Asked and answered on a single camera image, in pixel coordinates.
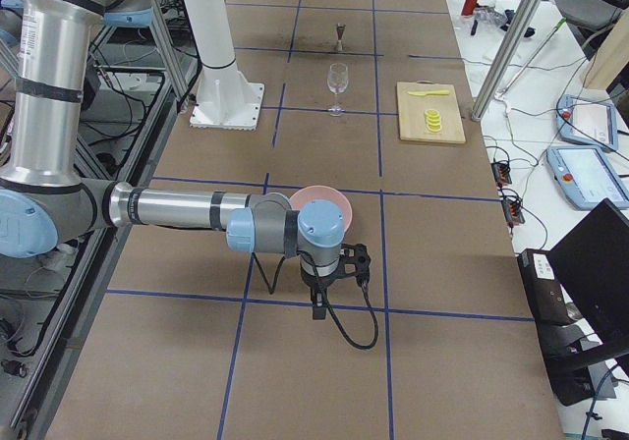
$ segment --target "cutting board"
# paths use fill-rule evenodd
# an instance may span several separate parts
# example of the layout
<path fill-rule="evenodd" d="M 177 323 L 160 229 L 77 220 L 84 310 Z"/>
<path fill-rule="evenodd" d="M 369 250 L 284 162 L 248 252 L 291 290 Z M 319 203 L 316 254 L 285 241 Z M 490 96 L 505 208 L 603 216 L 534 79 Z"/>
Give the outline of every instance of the cutting board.
<path fill-rule="evenodd" d="M 450 94 L 437 96 L 412 96 L 408 91 L 434 91 L 447 89 Z M 402 140 L 423 142 L 465 143 L 461 114 L 456 101 L 454 86 L 437 83 L 397 84 L 398 121 Z M 441 131 L 434 133 L 426 127 L 424 113 L 436 109 L 441 114 Z"/>

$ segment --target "white table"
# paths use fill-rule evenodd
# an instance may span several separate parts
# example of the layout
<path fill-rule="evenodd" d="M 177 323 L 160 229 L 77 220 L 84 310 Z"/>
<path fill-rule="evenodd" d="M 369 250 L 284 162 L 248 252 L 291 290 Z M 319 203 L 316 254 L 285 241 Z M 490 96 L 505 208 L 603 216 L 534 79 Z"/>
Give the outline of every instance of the white table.
<path fill-rule="evenodd" d="M 459 16 L 464 1 L 447 0 L 447 3 L 461 56 L 466 61 L 466 73 L 470 89 L 476 95 L 485 80 L 489 65 L 480 65 L 469 61 L 490 63 L 504 37 L 504 32 L 497 27 L 480 24 L 476 35 L 471 36 L 471 21 Z M 519 2 L 517 0 L 480 0 L 479 3 L 493 5 L 496 11 L 503 12 L 505 9 L 517 9 Z M 542 2 L 531 22 L 531 26 L 537 30 L 537 33 L 521 42 L 512 63 L 520 65 L 524 63 L 560 18 L 561 15 L 554 5 L 549 2 Z M 587 68 L 587 61 L 582 63 L 579 60 L 583 58 L 579 44 L 568 26 L 564 25 L 542 50 L 533 62 L 533 66 L 554 68 L 571 64 L 574 61 L 578 62 L 550 72 L 528 69 L 506 95 L 511 106 L 529 113 L 553 110 L 557 99 L 571 78 L 572 81 L 565 93 L 593 100 L 607 99 L 608 95 L 605 91 L 583 88 L 580 75 L 581 71 Z M 517 71 L 518 67 L 510 67 L 503 84 L 508 83 Z M 617 119 L 619 129 L 627 130 L 619 115 Z M 513 180 L 513 185 L 510 188 L 519 195 L 524 194 L 524 206 L 544 222 L 548 232 L 544 248 L 552 248 L 587 214 L 587 211 L 576 210 L 566 200 L 545 163 L 546 149 L 552 144 L 565 143 L 556 138 L 555 112 L 550 111 L 539 117 L 530 117 L 512 111 L 509 114 L 509 121 L 513 132 L 513 141 L 505 118 L 504 104 L 492 101 L 482 120 L 486 145 L 497 145 L 509 153 L 512 160 L 511 178 Z M 620 136 L 619 141 L 619 151 L 629 155 L 629 137 Z M 532 168 L 525 160 L 534 162 L 534 159 L 514 144 L 527 150 L 535 157 L 539 157 L 540 165 Z M 494 153 L 497 160 L 506 158 L 501 150 L 489 148 L 487 154 L 490 160 Z M 616 154 L 609 154 L 607 158 L 618 174 L 629 173 L 629 162 Z M 516 227 L 513 232 L 512 244 L 516 253 L 521 252 L 524 248 L 539 248 L 544 241 L 545 231 L 542 225 L 530 214 L 525 213 L 525 219 L 526 223 Z M 579 324 L 584 333 L 588 334 L 592 331 L 585 321 L 580 321 Z M 624 377 L 624 373 L 616 370 L 614 376 Z M 600 430 L 603 428 L 629 431 L 629 386 L 621 383 L 616 389 L 616 394 L 618 396 L 616 400 L 599 400 L 597 402 L 595 412 L 602 415 L 603 419 L 590 422 L 589 435 L 600 436 Z M 586 419 L 585 412 L 590 407 L 590 402 L 590 400 L 583 401 L 569 408 L 565 408 L 557 402 L 564 432 L 581 433 Z"/>

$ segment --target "white pillar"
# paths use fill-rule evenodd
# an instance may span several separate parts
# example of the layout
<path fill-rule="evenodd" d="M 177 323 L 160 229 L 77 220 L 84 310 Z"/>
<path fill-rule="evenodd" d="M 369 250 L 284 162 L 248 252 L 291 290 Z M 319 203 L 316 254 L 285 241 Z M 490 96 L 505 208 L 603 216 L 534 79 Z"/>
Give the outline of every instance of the white pillar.
<path fill-rule="evenodd" d="M 203 71 L 191 125 L 254 130 L 264 85 L 238 70 L 224 0 L 184 0 Z"/>

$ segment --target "yellow knife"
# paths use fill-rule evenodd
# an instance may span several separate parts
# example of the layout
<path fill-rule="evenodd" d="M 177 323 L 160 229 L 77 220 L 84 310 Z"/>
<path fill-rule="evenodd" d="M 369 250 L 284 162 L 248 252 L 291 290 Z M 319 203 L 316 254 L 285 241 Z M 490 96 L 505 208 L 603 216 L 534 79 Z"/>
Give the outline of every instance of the yellow knife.
<path fill-rule="evenodd" d="M 450 90 L 449 89 L 434 89 L 434 90 L 429 90 L 429 91 L 407 91 L 407 93 L 409 93 L 411 96 L 428 96 L 428 95 L 447 96 L 448 94 L 450 94 Z"/>

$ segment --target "pink bowl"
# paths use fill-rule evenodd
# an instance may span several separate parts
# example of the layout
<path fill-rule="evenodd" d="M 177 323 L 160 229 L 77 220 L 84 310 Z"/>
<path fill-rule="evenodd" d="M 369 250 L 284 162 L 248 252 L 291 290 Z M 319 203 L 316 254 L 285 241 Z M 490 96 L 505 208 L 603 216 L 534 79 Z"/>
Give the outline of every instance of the pink bowl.
<path fill-rule="evenodd" d="M 301 188 L 291 196 L 290 201 L 293 209 L 299 210 L 315 199 L 327 199 L 341 208 L 343 224 L 347 232 L 350 228 L 350 224 L 352 224 L 352 205 L 342 192 L 331 187 L 314 185 L 312 187 Z"/>

